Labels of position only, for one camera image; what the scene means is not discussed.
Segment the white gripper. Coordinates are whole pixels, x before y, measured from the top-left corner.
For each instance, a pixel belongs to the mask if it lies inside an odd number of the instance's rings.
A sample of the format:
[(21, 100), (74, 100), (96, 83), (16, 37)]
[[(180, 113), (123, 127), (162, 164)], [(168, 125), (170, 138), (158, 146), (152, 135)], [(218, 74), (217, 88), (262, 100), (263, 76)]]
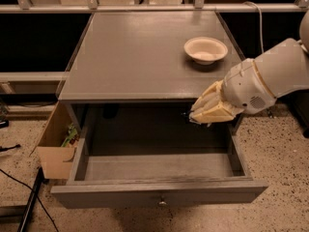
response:
[(256, 114), (275, 102), (255, 61), (246, 59), (232, 67), (223, 81), (215, 81), (204, 91), (191, 106), (194, 112), (189, 114), (189, 120), (197, 124), (232, 121), (242, 112)]

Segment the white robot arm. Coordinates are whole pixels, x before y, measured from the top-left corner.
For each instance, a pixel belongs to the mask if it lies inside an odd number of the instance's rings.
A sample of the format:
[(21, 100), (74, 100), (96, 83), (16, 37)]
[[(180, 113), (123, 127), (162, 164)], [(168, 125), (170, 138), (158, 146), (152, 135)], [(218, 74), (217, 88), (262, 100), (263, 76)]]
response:
[(212, 124), (256, 114), (294, 91), (309, 89), (309, 12), (299, 26), (300, 39), (288, 38), (255, 59), (232, 67), (191, 106), (189, 121)]

